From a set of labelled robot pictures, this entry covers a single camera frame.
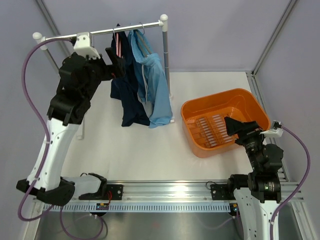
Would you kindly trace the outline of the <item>pink hanger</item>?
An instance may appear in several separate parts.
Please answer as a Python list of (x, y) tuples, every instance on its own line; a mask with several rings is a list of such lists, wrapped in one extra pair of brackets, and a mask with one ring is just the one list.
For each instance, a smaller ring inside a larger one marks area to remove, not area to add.
[(118, 32), (113, 32), (112, 41), (117, 57), (123, 58), (121, 36)]

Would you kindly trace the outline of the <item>grey hanger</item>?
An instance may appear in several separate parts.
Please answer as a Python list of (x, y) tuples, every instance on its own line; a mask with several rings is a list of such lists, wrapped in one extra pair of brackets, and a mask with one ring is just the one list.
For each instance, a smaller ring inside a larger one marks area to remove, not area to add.
[(154, 52), (153, 52), (152, 48), (149, 46), (149, 43), (145, 37), (145, 28), (142, 27), (142, 30), (143, 31), (136, 29), (133, 32), (135, 33), (136, 43), (137, 43), (139, 49), (141, 50), (142, 55), (144, 57), (147, 57), (148, 55), (151, 55)]

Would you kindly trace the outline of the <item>light blue shorts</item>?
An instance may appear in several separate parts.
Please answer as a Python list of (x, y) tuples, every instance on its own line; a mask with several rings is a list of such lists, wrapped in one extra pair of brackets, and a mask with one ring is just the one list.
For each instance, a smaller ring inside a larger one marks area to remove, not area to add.
[(128, 35), (133, 57), (134, 72), (138, 82), (138, 97), (147, 109), (149, 128), (168, 125), (173, 117), (168, 83), (160, 56), (154, 52), (144, 57), (136, 42), (136, 34), (131, 30)]

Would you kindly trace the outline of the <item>navy blue shorts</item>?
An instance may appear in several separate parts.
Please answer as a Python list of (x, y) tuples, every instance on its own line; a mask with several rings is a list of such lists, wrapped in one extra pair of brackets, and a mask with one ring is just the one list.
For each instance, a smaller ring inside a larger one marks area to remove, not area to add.
[(128, 37), (124, 31), (117, 32), (111, 41), (112, 50), (116, 51), (116, 40), (121, 44), (120, 58), (124, 60), (123, 77), (111, 81), (110, 97), (121, 101), (123, 108), (122, 127), (129, 127), (133, 123), (149, 126), (150, 120), (142, 103), (138, 100), (138, 80), (135, 75), (134, 59)]

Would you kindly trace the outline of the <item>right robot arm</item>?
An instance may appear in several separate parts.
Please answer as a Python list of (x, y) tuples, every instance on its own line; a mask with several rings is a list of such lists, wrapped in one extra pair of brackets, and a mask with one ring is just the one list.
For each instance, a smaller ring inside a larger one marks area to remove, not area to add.
[(245, 148), (252, 171), (232, 174), (226, 192), (235, 199), (241, 218), (244, 239), (279, 239), (276, 212), (282, 200), (278, 176), (284, 151), (275, 144), (264, 144), (263, 129), (256, 121), (243, 122), (226, 116), (226, 133), (235, 136), (235, 143)]

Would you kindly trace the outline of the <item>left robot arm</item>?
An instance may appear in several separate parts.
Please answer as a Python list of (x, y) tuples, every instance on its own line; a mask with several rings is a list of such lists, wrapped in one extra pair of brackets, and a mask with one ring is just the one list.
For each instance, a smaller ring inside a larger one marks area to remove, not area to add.
[(125, 74), (124, 59), (111, 47), (105, 51), (110, 65), (102, 57), (81, 56), (76, 52), (63, 60), (58, 71), (58, 88), (47, 111), (38, 159), (30, 175), (17, 182), (17, 190), (55, 206), (65, 206), (72, 198), (100, 200), (108, 196), (107, 179), (96, 173), (61, 176), (71, 141), (91, 107), (98, 86)]

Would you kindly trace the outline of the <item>orange plastic basket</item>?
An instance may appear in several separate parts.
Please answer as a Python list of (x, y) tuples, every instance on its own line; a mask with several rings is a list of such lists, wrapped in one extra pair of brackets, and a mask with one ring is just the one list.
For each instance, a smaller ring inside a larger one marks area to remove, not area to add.
[(199, 158), (238, 148), (236, 135), (227, 134), (225, 117), (240, 122), (255, 121), (263, 130), (270, 120), (253, 94), (235, 88), (186, 101), (181, 109), (182, 128), (193, 154)]

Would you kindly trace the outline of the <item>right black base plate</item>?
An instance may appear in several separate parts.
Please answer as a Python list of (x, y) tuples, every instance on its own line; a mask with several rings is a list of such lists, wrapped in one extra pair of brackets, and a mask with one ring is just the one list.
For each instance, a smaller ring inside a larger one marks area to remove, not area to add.
[(210, 193), (214, 201), (232, 200), (232, 195), (227, 184), (211, 184)]

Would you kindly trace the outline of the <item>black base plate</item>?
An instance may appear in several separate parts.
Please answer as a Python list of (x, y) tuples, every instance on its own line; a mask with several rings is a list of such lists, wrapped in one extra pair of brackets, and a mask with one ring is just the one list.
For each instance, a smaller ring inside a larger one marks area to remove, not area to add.
[(211, 184), (210, 193), (214, 201), (232, 200), (232, 195), (227, 184)]
[(121, 201), (124, 186), (122, 184), (104, 183), (95, 193), (86, 193), (78, 197), (79, 200), (111, 200)]

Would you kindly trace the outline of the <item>aluminium mounting rail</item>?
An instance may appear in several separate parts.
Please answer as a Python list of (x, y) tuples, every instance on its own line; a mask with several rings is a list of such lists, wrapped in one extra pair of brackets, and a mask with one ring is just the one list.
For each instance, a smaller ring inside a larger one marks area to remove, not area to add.
[[(112, 202), (123, 203), (205, 203), (209, 201), (234, 201), (212, 200), (211, 184), (226, 184), (225, 182), (204, 182), (204, 181), (104, 181), (103, 184), (123, 185), (122, 200), (111, 200)], [(37, 197), (45, 204), (64, 206), (72, 201), (96, 201), (108, 200), (79, 200), (79, 196), (73, 194), (68, 188), (62, 188), (61, 192), (50, 190), (45, 195)]]

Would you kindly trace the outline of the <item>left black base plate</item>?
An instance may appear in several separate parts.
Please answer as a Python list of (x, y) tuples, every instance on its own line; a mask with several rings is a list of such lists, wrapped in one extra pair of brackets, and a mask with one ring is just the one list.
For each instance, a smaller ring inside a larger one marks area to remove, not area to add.
[(124, 186), (122, 184), (104, 183), (95, 193), (86, 193), (78, 197), (79, 200), (111, 200), (121, 201)]

